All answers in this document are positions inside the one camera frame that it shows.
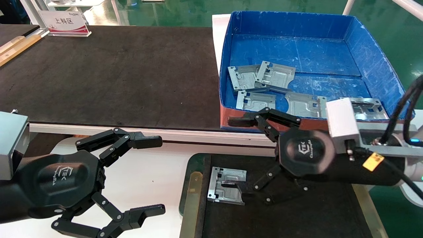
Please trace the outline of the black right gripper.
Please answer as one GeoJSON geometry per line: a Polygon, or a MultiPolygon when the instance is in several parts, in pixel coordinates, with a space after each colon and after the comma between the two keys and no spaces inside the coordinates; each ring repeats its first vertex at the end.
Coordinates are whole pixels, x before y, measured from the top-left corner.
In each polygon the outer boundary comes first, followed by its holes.
{"type": "Polygon", "coordinates": [[[229,117],[228,125],[238,128],[256,127],[270,141],[278,141],[280,166],[271,167],[255,182],[221,182],[224,188],[237,189],[243,200],[265,205],[287,202],[310,191],[311,182],[308,181],[380,186],[396,186],[403,181],[404,157],[384,156],[384,160],[370,171],[364,167],[364,163],[373,155],[373,151],[354,146],[351,161],[348,153],[336,152],[334,142],[327,132],[297,129],[301,125],[300,117],[270,107],[258,112],[246,112],[242,117],[229,117]],[[268,121],[296,128],[280,134],[268,121]]]}

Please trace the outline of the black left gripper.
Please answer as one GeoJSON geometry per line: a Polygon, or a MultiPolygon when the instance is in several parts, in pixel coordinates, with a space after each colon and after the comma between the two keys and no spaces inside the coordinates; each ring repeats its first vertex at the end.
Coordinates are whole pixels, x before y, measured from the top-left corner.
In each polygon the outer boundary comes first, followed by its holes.
{"type": "Polygon", "coordinates": [[[76,238],[117,238],[121,233],[142,227],[148,217],[165,213],[165,205],[133,208],[122,213],[101,191],[105,184],[104,166],[109,167],[130,149],[163,145],[160,136],[114,128],[76,143],[78,152],[23,158],[11,180],[1,181],[0,220],[14,222],[45,219],[63,214],[51,224],[62,235],[76,238]],[[108,147],[99,155],[91,152],[108,147]],[[112,219],[102,229],[72,222],[94,202],[112,219]]]}

